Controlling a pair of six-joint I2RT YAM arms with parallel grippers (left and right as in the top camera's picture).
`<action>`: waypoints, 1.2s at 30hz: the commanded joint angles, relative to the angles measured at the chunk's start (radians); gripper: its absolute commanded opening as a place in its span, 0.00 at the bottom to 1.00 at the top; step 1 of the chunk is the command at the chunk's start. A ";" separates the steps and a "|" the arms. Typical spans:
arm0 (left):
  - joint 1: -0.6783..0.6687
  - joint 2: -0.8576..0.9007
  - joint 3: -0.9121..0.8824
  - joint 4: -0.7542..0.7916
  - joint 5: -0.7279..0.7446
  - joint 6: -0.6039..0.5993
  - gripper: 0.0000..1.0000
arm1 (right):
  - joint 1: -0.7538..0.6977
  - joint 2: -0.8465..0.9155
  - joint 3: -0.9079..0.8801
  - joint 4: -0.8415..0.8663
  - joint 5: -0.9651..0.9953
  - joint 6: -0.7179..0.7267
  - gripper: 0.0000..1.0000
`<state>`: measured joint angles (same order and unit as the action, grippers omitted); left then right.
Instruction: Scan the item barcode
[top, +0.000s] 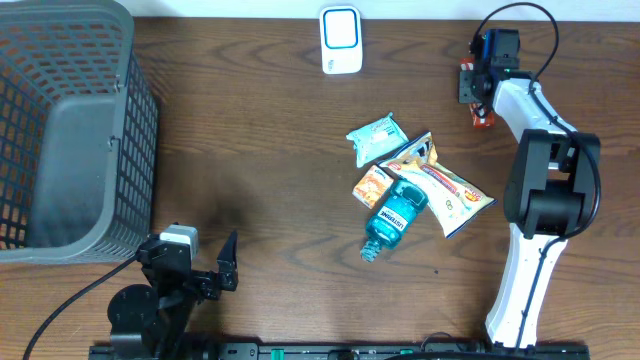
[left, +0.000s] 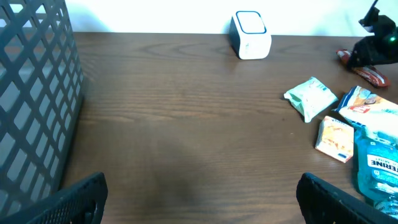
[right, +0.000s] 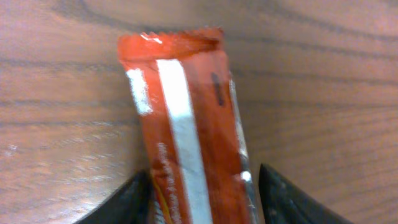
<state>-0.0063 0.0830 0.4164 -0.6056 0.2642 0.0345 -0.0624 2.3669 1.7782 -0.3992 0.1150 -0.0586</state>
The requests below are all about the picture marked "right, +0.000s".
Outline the orange snack bar wrapper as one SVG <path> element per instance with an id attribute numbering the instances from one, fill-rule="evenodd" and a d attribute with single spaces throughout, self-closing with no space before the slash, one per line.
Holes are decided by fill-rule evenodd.
<path id="1" fill-rule="evenodd" d="M 218 28 L 124 35 L 156 223 L 257 223 L 235 84 Z"/>

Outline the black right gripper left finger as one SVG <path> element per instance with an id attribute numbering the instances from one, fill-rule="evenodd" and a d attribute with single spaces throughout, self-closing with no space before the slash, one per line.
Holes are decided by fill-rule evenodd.
<path id="1" fill-rule="evenodd" d="M 76 224 L 145 224 L 152 184 L 146 170 L 140 170 L 101 205 Z"/>

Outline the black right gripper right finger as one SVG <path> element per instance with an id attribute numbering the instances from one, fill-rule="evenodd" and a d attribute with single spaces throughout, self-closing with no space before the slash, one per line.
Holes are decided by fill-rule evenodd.
<path id="1" fill-rule="evenodd" d="M 352 224 L 267 164 L 260 166 L 258 186 L 266 224 Z"/>

